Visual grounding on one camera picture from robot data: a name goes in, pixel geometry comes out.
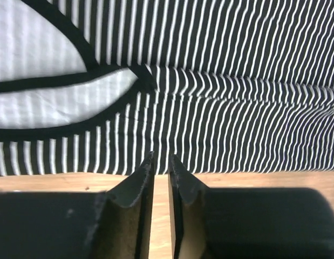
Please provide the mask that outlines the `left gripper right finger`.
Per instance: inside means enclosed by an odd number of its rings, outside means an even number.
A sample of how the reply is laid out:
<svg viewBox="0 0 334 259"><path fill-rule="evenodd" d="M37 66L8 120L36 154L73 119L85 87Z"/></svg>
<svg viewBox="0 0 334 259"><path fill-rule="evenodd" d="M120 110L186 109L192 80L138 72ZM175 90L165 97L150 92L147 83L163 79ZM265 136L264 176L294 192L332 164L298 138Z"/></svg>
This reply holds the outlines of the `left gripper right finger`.
<svg viewBox="0 0 334 259"><path fill-rule="evenodd" d="M311 188L208 187L169 164L173 258L334 258L334 211Z"/></svg>

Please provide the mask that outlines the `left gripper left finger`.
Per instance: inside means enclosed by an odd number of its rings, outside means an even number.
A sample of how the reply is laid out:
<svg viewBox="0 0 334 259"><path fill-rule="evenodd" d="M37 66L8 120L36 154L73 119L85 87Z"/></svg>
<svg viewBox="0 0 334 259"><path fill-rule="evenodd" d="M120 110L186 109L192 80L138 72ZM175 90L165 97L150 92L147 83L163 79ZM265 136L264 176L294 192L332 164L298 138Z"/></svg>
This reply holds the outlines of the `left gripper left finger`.
<svg viewBox="0 0 334 259"><path fill-rule="evenodd" d="M154 154L108 191L0 192L0 258L147 258Z"/></svg>

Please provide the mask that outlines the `black white striped tank top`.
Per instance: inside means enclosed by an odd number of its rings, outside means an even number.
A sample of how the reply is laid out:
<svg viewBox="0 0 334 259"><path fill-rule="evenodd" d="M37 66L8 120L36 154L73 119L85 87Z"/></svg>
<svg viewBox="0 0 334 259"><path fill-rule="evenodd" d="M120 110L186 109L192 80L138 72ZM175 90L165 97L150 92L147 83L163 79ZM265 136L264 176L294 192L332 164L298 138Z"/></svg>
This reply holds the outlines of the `black white striped tank top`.
<svg viewBox="0 0 334 259"><path fill-rule="evenodd" d="M334 170L334 1L0 1L0 176Z"/></svg>

